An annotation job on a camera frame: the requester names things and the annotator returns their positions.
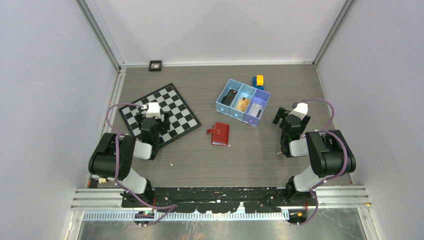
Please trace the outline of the red leather card holder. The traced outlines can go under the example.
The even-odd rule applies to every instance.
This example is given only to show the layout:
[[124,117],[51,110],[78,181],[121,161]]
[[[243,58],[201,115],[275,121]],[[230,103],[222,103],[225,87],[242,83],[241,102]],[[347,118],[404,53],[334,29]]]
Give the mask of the red leather card holder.
[[206,133],[211,135],[211,144],[216,146],[228,146],[230,126],[227,123],[215,122]]

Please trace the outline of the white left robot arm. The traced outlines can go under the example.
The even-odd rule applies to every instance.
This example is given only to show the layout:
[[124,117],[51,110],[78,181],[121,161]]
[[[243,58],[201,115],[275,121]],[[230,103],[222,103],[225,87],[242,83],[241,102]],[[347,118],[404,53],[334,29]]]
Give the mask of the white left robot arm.
[[141,139],[133,135],[119,136],[104,133],[89,162],[92,175],[117,182],[134,193],[134,200],[141,207],[148,207],[154,199],[151,182],[133,168],[133,159],[154,160],[160,149],[161,131],[170,129],[170,113],[160,111],[160,116],[138,113],[136,126]]

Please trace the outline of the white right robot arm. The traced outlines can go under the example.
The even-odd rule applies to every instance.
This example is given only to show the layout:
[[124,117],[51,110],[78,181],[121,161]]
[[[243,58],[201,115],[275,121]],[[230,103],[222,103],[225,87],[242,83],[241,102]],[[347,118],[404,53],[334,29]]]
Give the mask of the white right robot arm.
[[311,190],[325,181],[356,169],[356,159],[341,131],[306,132],[311,119],[307,113],[305,103],[299,103],[293,110],[281,106],[272,121],[281,129],[282,154],[287,158],[309,158],[309,166],[300,174],[290,177],[285,185],[282,200],[291,205],[299,205],[310,198]]

